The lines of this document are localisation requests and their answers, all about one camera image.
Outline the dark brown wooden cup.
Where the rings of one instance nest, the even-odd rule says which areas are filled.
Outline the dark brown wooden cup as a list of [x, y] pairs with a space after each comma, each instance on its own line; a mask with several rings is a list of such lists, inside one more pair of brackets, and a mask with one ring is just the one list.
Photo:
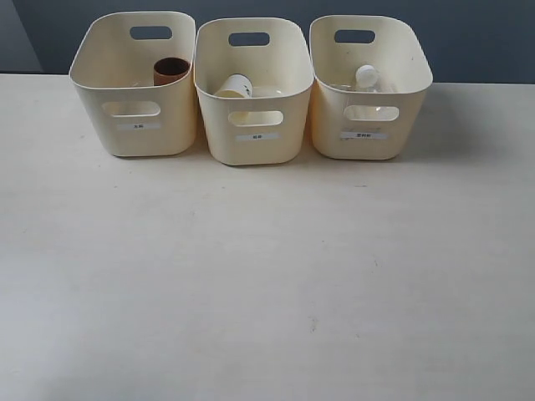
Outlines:
[[183, 58], [162, 58], [153, 67], [153, 83], [155, 86], [171, 84], [186, 76], [191, 64]]

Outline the middle cream plastic bin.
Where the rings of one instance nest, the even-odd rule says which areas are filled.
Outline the middle cream plastic bin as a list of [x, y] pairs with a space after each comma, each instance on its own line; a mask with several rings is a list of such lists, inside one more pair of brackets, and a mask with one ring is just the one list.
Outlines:
[[[233, 74], [250, 99], [217, 97]], [[194, 83], [211, 155], [225, 165], [287, 162], [300, 151], [314, 76], [301, 28], [282, 18], [222, 18], [198, 31]], [[229, 120], [249, 113], [244, 125]]]

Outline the right cream plastic bin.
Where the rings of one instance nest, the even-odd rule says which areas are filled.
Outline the right cream plastic bin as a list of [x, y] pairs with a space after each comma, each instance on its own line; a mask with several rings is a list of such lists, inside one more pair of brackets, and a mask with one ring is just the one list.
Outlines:
[[[413, 29], [384, 16], [329, 15], [309, 27], [315, 84], [310, 119], [313, 145], [322, 155], [342, 160], [388, 160], [409, 138], [433, 82], [427, 58]], [[355, 93], [331, 84], [351, 84], [363, 64], [375, 66], [395, 93]], [[348, 105], [394, 106], [391, 121], [352, 121]]]

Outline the white paper cup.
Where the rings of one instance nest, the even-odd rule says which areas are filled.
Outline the white paper cup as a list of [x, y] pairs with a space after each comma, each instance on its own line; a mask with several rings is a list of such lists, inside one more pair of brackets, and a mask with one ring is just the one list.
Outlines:
[[[250, 99], [252, 97], [252, 82], [243, 74], [230, 75], [222, 86], [215, 92], [217, 97]], [[247, 111], [233, 112], [229, 120], [235, 125], [244, 125], [249, 113]]]

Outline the left cream plastic bin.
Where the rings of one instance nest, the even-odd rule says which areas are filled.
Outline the left cream plastic bin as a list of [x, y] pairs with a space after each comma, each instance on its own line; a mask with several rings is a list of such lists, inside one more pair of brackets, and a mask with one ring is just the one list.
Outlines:
[[185, 13], [111, 13], [91, 23], [69, 77], [111, 155], [175, 155], [193, 144], [197, 100], [192, 71], [156, 86], [154, 66], [169, 57], [192, 63], [195, 42], [196, 22]]

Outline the clear bottle white cap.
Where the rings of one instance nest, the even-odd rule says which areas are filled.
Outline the clear bottle white cap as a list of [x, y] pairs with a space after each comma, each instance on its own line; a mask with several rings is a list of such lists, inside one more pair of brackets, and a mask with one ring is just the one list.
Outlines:
[[[334, 89], [355, 93], [395, 93], [395, 85], [375, 66], [363, 64], [354, 73], [351, 84], [331, 84]], [[348, 105], [344, 116], [352, 121], [391, 121], [398, 117], [399, 110], [394, 106]]]

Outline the cream plastic bin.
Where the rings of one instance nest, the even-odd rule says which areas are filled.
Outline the cream plastic bin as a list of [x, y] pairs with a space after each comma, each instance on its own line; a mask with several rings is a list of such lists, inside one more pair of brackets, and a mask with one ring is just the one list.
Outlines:
[[156, 86], [154, 66], [169, 57], [192, 63], [195, 42], [196, 22], [185, 13], [111, 13], [91, 23], [69, 77], [111, 155], [175, 155], [193, 144], [197, 100], [192, 71]]
[[[427, 58], [413, 29], [384, 16], [329, 15], [309, 27], [315, 84], [310, 119], [313, 145], [322, 155], [342, 160], [388, 160], [409, 138], [433, 82]], [[395, 93], [355, 93], [331, 84], [351, 84], [363, 64], [375, 66]], [[352, 121], [348, 105], [394, 106], [391, 121]]]
[[[217, 97], [233, 74], [250, 99]], [[301, 28], [282, 18], [222, 18], [198, 31], [194, 83], [211, 155], [225, 165], [287, 162], [300, 151], [314, 76]], [[249, 113], [244, 125], [229, 120]]]

